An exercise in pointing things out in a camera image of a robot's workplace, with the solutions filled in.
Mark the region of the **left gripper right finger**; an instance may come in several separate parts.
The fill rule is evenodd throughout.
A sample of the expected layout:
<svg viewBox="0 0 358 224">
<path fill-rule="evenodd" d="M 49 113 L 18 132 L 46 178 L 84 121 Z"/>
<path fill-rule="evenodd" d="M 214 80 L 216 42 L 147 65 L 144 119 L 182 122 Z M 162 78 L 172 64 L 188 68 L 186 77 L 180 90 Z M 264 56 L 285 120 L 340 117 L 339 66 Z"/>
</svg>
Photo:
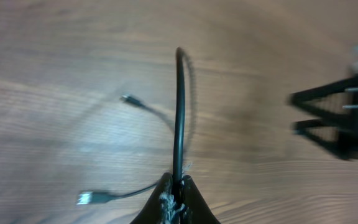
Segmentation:
<svg viewBox="0 0 358 224">
<path fill-rule="evenodd" d="M 208 204 L 202 197 L 190 175 L 183 177 L 181 190 L 182 203 L 185 206 L 180 214 L 182 224 L 220 224 Z"/>
</svg>

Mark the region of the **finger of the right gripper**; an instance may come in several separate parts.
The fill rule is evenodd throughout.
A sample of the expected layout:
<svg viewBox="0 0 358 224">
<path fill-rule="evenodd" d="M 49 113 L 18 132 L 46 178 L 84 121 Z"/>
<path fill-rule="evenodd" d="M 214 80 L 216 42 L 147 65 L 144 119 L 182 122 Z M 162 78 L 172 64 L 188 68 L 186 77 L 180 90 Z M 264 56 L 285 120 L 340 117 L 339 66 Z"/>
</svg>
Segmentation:
<svg viewBox="0 0 358 224">
<path fill-rule="evenodd" d="M 334 157 L 355 157 L 352 126 L 347 119 L 309 119 L 293 123 L 293 130 Z"/>
<path fill-rule="evenodd" d="M 346 88 L 358 87 L 358 76 L 343 79 L 328 85 L 319 86 L 309 90 L 299 91 L 290 95 L 289 103 L 303 110 L 311 115 L 320 117 L 326 120 L 342 120 L 346 116 L 324 110 L 312 105 L 306 104 L 307 101 L 315 100 L 318 98 L 325 98 L 335 93 L 343 93 Z"/>
</svg>

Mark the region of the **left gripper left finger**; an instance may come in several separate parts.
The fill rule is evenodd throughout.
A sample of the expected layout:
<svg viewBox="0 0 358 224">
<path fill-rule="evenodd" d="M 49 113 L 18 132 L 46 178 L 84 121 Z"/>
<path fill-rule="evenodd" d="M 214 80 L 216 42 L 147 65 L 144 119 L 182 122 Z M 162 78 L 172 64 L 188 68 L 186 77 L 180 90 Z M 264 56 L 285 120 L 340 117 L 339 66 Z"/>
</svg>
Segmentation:
<svg viewBox="0 0 358 224">
<path fill-rule="evenodd" d="M 172 175 L 164 173 L 154 191 L 131 224 L 171 223 L 175 216 L 175 199 L 172 194 Z"/>
</svg>

